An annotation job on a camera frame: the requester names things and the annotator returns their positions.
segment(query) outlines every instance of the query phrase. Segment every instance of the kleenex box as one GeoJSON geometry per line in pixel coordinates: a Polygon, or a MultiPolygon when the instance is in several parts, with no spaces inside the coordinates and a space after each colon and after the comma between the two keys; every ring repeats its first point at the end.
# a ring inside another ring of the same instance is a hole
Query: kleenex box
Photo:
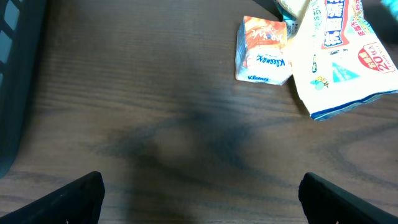
{"type": "Polygon", "coordinates": [[[236,79],[282,85],[292,75],[286,45],[286,23],[245,16],[238,31],[236,79]]]}

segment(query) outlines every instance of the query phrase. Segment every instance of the wood grain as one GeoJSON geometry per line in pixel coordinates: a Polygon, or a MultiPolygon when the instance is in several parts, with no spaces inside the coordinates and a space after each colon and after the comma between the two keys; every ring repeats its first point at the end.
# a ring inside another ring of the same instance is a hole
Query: wood grain
{"type": "MultiPolygon", "coordinates": [[[[241,19],[277,19],[254,1],[49,2],[0,215],[93,170],[106,187],[100,223],[306,223],[306,172],[398,215],[398,97],[320,123],[293,80],[237,82],[241,19]]],[[[396,61],[397,24],[364,5],[396,61]]]]}

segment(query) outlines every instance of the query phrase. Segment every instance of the cartoon character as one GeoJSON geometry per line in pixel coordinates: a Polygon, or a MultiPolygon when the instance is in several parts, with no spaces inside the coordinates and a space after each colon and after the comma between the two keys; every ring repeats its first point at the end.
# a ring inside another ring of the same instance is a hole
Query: cartoon character
{"type": "Polygon", "coordinates": [[[312,73],[317,72],[317,55],[313,55],[312,57],[312,73]]]}
{"type": "Polygon", "coordinates": [[[323,87],[329,88],[329,82],[324,77],[317,77],[314,81],[311,81],[312,85],[315,85],[316,90],[322,90],[323,87]]]}

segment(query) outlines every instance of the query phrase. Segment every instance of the orange packaging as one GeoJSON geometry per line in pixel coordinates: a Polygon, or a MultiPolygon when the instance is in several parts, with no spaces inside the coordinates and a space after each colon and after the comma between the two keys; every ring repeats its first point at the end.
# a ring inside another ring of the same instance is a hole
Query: orange packaging
{"type": "Polygon", "coordinates": [[[292,74],[286,45],[286,23],[245,16],[238,31],[236,79],[283,84],[292,74]]]}

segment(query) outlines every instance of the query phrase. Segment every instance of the kleenex logo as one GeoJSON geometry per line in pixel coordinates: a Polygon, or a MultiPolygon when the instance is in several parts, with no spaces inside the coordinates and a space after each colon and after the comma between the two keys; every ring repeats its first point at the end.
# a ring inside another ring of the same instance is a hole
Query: kleenex logo
{"type": "Polygon", "coordinates": [[[255,75],[251,75],[248,78],[249,78],[249,80],[259,80],[259,81],[263,81],[263,82],[269,82],[269,78],[257,77],[255,75]]]}
{"type": "Polygon", "coordinates": [[[285,61],[283,59],[273,59],[273,58],[269,59],[262,55],[257,56],[257,61],[271,65],[276,65],[276,67],[285,66],[285,61]]]}

